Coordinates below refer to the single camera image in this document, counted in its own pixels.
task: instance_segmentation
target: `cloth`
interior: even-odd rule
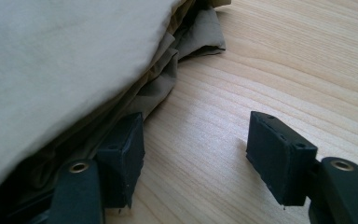
[[[0,184],[42,189],[123,115],[150,113],[173,86],[186,47],[172,33],[192,6],[0,0]]]

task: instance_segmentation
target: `table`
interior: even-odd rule
[[[133,207],[106,223],[309,223],[308,206],[278,205],[245,158],[253,110],[318,160],[358,164],[358,0],[235,0],[217,14],[227,51],[179,64],[145,121]]]

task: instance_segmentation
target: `wooden table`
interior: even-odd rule
[[[234,0],[217,14],[227,51],[180,63],[145,121],[133,208],[107,223],[309,223],[308,206],[278,205],[246,160],[252,110],[318,160],[358,163],[358,0]]]

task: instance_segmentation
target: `gray cloth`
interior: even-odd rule
[[[166,31],[185,2],[0,1],[0,183],[23,161],[42,189],[120,117],[148,115],[174,83]]]

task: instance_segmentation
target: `wooden surface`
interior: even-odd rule
[[[107,223],[309,223],[246,160],[252,110],[301,133],[318,159],[358,163],[358,0],[234,0],[217,13],[227,51],[180,63],[145,121],[133,208]]]

